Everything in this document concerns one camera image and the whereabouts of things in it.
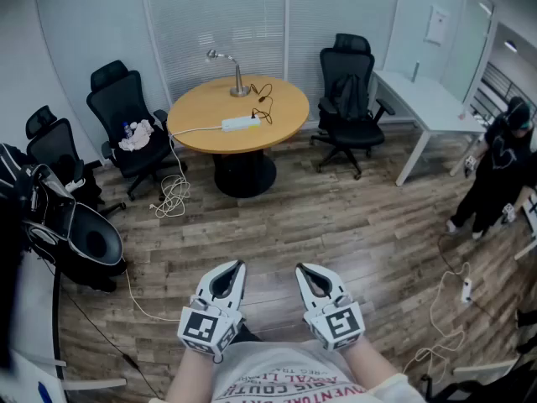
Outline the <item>person's right forearm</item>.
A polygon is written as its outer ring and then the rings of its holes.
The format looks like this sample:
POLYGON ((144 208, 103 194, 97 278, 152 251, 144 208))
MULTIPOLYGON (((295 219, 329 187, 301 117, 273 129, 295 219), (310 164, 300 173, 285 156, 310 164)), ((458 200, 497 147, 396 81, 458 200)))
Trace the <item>person's right forearm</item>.
POLYGON ((342 349, 341 355, 355 380, 369 391, 406 379, 365 337, 342 349))

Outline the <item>crumpled white cloth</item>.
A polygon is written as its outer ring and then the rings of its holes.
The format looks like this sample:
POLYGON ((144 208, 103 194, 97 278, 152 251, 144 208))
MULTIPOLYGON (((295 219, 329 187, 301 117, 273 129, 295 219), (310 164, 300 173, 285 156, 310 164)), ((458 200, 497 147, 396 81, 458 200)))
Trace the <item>crumpled white cloth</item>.
POLYGON ((149 144, 151 134, 154 132, 150 122, 147 119, 143 119, 139 123, 130 123, 130 127, 133 131, 133 136, 130 139, 122 139, 118 143, 119 148, 127 152, 133 152, 147 146, 149 144))

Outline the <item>white wall panel box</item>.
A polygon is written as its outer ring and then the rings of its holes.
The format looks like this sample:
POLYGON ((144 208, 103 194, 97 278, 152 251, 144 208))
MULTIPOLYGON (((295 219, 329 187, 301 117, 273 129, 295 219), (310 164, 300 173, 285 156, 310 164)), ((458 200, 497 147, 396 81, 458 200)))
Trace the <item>white wall panel box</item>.
POLYGON ((449 27, 450 17, 451 15, 448 11, 432 5, 424 41, 442 45, 449 27))

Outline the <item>person's black trousers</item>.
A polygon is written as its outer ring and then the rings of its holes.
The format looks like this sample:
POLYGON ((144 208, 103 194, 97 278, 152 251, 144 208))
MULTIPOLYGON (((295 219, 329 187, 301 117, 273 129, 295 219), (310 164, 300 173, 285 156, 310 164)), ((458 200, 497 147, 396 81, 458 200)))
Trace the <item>person's black trousers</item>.
POLYGON ((239 329, 239 333, 237 334, 236 338, 234 339, 235 343, 243 343, 243 342, 262 342, 262 339, 259 338, 257 335, 252 333, 248 327, 243 323, 239 329))

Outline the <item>person's left forearm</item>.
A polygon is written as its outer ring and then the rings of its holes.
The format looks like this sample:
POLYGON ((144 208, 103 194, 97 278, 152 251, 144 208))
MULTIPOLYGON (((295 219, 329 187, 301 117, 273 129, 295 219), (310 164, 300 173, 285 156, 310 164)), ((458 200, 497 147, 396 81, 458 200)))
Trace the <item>person's left forearm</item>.
POLYGON ((165 396, 167 403, 213 403, 216 398, 216 375, 231 366, 225 357, 213 363, 209 354, 187 348, 165 396))

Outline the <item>white rectangular desk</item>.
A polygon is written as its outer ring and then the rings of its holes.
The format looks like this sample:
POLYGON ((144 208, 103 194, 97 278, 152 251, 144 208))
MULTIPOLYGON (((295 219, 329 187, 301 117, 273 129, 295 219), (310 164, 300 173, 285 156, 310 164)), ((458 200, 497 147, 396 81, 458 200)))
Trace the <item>white rectangular desk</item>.
POLYGON ((446 133, 472 137, 464 154, 469 154, 485 128, 438 81, 418 76, 414 81, 392 71, 375 70, 370 84, 370 100, 377 99, 377 89, 386 89, 422 129, 412 153, 395 181, 402 186, 422 155, 431 136, 446 133))
POLYGON ((57 333, 58 285, 54 271, 26 254, 18 274, 9 351, 12 367, 0 370, 0 403, 67 403, 68 391, 124 387, 122 377, 65 379, 57 333))

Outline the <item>black chair base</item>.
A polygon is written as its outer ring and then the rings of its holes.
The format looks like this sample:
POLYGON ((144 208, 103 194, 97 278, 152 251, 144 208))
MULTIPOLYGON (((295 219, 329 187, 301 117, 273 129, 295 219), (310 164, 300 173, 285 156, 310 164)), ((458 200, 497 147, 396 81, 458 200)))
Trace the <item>black chair base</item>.
POLYGON ((426 403, 537 403, 537 360, 522 364, 488 385, 464 380, 434 394, 428 374, 420 381, 425 384, 426 403))

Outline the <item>black mesh office chair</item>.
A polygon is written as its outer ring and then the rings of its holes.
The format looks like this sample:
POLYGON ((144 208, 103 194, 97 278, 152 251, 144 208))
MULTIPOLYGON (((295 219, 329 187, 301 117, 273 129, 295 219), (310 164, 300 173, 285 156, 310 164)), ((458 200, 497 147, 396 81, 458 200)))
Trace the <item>black mesh office chair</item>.
POLYGON ((120 170, 123 178, 134 179, 127 190, 132 201, 133 192, 142 181, 148 177, 156 181, 157 171, 172 165, 164 161, 172 153, 173 146, 167 128, 168 114, 162 109, 153 113, 148 110, 139 72, 128 70, 120 60, 91 74, 91 92, 86 104, 107 134, 107 140, 102 144, 102 156, 120 170), (118 143, 125 138, 123 123, 139 123, 143 119, 147 119, 154 129, 149 144, 133 152, 120 149, 118 143))
POLYGON ((356 170, 359 180, 362 170, 352 151, 361 149, 367 157, 372 148, 385 140, 379 119, 387 113, 395 114, 393 108, 382 98, 377 100, 378 110, 371 113, 368 87, 373 73, 375 58, 368 40, 360 35, 337 33, 334 45, 320 52, 324 80, 324 96, 318 102, 319 133, 310 138, 330 144, 332 151, 316 166, 322 172, 337 154, 343 153, 356 170))
POLYGON ((45 105, 30 116, 25 133, 29 140, 27 155, 35 162, 49 166, 77 202, 104 217, 117 209, 126 208, 123 202, 104 206, 102 189, 96 183, 93 168, 79 157, 67 119, 58 119, 45 105))

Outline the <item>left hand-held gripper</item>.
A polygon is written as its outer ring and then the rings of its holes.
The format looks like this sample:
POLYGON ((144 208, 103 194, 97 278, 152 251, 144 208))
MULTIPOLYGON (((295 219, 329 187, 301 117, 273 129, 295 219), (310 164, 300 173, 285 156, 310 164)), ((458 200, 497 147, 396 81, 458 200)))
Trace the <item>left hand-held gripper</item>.
POLYGON ((187 348, 211 356, 215 364, 223 360, 223 352, 242 325, 243 315, 238 309, 246 275, 241 260, 217 266, 202 276, 196 296, 181 312, 178 338, 187 348))

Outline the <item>round wooden pedestal table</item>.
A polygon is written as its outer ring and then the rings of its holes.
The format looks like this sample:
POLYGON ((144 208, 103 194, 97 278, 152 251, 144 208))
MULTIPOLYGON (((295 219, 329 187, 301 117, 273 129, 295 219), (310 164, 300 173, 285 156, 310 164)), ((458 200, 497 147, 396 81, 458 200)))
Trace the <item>round wooden pedestal table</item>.
POLYGON ((235 198, 251 198, 266 192, 277 170, 264 153, 300 131, 310 113, 306 95, 279 78, 243 77, 256 90, 246 97, 232 97, 234 77, 203 83, 185 93, 171 108, 168 130, 188 149, 212 156, 218 189, 235 198), (223 132, 222 120, 257 115, 261 126, 223 132))

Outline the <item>silver desk lamp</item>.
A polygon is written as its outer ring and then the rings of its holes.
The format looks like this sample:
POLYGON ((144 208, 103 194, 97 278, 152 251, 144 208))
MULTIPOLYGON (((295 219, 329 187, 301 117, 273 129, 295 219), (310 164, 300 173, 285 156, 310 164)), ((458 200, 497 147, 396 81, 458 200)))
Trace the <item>silver desk lamp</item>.
POLYGON ((216 50, 208 50, 206 53, 206 59, 208 61, 216 59, 230 60, 235 65, 235 86, 230 89, 230 95, 232 97, 246 97, 250 92, 250 87, 245 86, 242 83, 242 73, 239 63, 230 55, 218 53, 216 50))

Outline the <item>person's white printed shirt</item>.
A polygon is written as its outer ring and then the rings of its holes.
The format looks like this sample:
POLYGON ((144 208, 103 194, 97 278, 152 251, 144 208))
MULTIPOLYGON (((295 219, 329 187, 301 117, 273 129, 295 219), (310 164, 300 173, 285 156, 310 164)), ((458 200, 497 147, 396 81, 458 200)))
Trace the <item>person's white printed shirt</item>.
POLYGON ((369 391, 341 351, 320 343, 243 342, 224 353, 231 366, 216 375, 213 403, 425 403, 406 379, 369 391))

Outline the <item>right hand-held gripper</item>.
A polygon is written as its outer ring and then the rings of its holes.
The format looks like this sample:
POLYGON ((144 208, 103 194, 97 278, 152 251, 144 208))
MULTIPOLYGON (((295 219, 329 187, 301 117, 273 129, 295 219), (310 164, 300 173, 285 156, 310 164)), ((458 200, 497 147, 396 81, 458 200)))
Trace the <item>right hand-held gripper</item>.
POLYGON ((359 304, 336 272, 318 264, 298 263, 295 276, 307 310, 304 320, 325 350, 342 349, 364 334, 359 304))

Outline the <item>white furniture frame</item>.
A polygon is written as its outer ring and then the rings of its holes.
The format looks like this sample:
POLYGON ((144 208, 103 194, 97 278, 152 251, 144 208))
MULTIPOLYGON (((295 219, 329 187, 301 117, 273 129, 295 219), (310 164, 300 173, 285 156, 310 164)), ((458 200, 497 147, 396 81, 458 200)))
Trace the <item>white furniture frame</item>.
POLYGON ((531 241, 525 248, 516 253, 515 260, 523 258, 532 249, 537 248, 537 195, 532 194, 529 197, 523 204, 523 211, 531 230, 531 241))

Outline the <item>black open bag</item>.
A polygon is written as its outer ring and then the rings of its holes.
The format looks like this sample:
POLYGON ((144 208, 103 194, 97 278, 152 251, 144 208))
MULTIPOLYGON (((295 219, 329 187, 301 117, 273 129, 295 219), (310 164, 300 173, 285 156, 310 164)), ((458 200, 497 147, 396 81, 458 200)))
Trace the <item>black open bag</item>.
POLYGON ((0 143, 0 265, 32 251, 78 285, 105 293, 127 269, 116 228, 77 201, 52 169, 0 143))

